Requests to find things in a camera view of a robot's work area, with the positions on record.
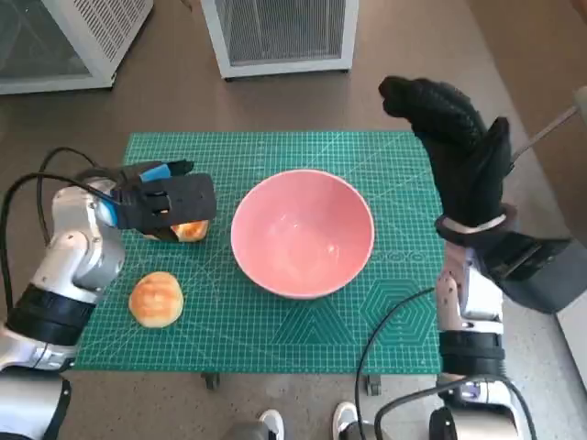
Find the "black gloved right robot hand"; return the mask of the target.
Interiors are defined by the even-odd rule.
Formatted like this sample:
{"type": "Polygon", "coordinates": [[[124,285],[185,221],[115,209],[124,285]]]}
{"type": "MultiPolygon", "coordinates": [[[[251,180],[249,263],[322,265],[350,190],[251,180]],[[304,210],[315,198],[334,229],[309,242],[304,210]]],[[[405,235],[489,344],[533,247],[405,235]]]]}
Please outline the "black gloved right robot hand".
{"type": "Polygon", "coordinates": [[[469,96],[449,83],[385,77],[378,87],[384,112],[410,124],[429,157],[443,214],[467,227],[504,213],[510,170],[510,124],[486,126],[469,96]]]}

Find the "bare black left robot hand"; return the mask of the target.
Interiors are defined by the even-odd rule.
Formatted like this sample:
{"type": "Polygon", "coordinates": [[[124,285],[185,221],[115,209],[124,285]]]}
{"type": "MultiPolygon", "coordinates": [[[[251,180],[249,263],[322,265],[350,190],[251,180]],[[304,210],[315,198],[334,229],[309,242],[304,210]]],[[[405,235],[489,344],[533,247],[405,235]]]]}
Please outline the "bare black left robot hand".
{"type": "Polygon", "coordinates": [[[194,167],[189,160],[140,162],[119,169],[112,194],[125,208],[117,214],[117,225],[135,229],[145,237],[179,242],[179,225],[187,222],[183,203],[174,208],[172,196],[180,194],[180,178],[194,167]]]}

